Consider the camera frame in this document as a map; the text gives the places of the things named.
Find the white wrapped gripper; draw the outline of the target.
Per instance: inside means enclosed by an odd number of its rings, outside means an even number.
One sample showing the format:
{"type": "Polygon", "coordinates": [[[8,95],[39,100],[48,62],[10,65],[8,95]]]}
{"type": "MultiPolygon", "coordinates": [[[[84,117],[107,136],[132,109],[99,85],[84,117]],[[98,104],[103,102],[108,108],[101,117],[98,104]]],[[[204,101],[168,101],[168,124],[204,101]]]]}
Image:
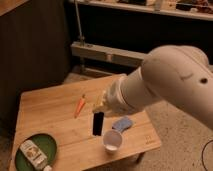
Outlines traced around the white wrapped gripper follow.
{"type": "Polygon", "coordinates": [[[132,115],[137,110],[128,104],[122,94],[121,85],[126,79],[126,75],[115,80],[107,89],[102,91],[93,104],[92,112],[105,112],[106,117],[118,117],[123,115],[132,115]]]}

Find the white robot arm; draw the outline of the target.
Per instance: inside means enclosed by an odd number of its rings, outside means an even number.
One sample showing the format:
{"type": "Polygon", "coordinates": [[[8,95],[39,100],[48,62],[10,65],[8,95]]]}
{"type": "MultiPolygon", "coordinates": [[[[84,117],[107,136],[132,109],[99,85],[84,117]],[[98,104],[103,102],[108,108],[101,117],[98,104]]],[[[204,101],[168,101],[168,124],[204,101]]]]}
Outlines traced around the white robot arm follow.
{"type": "Polygon", "coordinates": [[[161,100],[213,130],[213,72],[201,49],[164,45],[151,50],[140,67],[102,91],[93,111],[131,115],[161,100]]]}

